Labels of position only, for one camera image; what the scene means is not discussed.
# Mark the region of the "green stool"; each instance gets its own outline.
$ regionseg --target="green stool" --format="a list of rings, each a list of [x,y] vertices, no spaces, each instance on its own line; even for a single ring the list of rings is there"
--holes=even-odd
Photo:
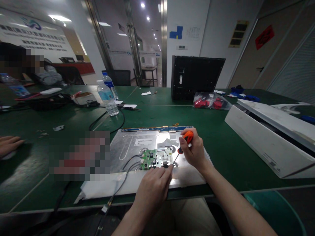
[[[301,219],[279,192],[245,193],[244,197],[278,235],[306,235],[306,230]]]

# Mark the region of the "person's left hand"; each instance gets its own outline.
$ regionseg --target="person's left hand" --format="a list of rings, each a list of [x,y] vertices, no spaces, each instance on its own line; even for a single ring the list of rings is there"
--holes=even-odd
[[[0,159],[16,150],[22,143],[24,143],[24,140],[20,139],[20,137],[14,136],[0,137]]]
[[[165,201],[172,180],[173,165],[147,171],[138,188],[129,213],[143,224],[157,212]]]

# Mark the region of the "orange screwdriver handle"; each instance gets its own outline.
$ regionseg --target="orange screwdriver handle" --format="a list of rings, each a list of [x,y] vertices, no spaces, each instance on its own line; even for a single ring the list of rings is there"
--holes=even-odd
[[[193,137],[194,137],[194,134],[192,133],[192,131],[188,131],[187,133],[184,134],[183,138],[186,140],[187,144],[190,144]],[[183,154],[183,150],[181,149],[181,147],[177,150],[177,152],[179,154]]]

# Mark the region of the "red desk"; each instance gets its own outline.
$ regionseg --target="red desk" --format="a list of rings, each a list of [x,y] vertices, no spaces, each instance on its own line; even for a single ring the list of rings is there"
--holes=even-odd
[[[91,62],[75,62],[75,63],[53,63],[54,67],[76,67],[81,75],[95,73]]]

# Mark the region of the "plastic bag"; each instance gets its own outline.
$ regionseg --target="plastic bag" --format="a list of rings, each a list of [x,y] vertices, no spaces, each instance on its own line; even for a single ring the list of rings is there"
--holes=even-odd
[[[232,104],[224,97],[216,93],[195,93],[194,108],[213,108],[217,110],[229,110]]]

